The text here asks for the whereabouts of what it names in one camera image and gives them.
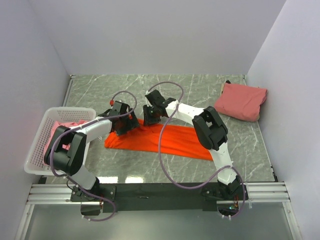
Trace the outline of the orange polo shirt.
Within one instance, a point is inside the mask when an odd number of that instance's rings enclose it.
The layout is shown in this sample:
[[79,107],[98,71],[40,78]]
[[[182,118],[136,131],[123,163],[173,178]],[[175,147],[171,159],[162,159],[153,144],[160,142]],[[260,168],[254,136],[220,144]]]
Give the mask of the orange polo shirt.
[[117,136],[115,132],[109,134],[104,141],[107,149],[120,149],[139,152],[158,152],[161,143],[161,153],[199,160],[212,161],[210,152],[204,148],[193,127],[167,125],[162,135],[162,124],[143,126],[143,120],[138,120],[140,126],[128,133]]

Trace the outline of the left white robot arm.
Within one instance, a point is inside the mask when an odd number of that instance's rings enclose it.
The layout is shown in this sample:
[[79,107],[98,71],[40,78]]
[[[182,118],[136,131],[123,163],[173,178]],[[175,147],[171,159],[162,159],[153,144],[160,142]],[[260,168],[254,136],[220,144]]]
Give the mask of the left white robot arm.
[[134,109],[115,101],[110,109],[91,121],[75,127],[58,126],[44,152],[43,161],[54,173],[62,171],[63,176],[79,185],[88,201],[94,201],[103,194],[99,179],[84,166],[87,144],[110,133],[124,135],[138,126]]

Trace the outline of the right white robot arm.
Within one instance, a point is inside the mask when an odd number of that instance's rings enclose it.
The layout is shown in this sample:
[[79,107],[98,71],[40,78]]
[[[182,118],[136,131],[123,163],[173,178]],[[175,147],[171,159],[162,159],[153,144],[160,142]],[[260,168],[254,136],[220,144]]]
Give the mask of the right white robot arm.
[[214,107],[200,108],[181,103],[172,97],[165,99],[158,90],[148,91],[145,97],[149,102],[149,105],[143,106],[143,123],[146,126],[159,123],[161,117],[167,117],[160,131],[158,156],[162,157],[161,145],[165,127],[174,118],[194,127],[198,142],[209,152],[216,168],[216,172],[204,183],[187,187],[175,182],[162,166],[168,179],[179,188],[193,190],[203,188],[214,177],[217,177],[216,188],[210,190],[207,193],[208,196],[220,200],[234,200],[235,196],[238,196],[245,201],[247,199],[246,187],[239,172],[233,167],[228,150],[228,129]]

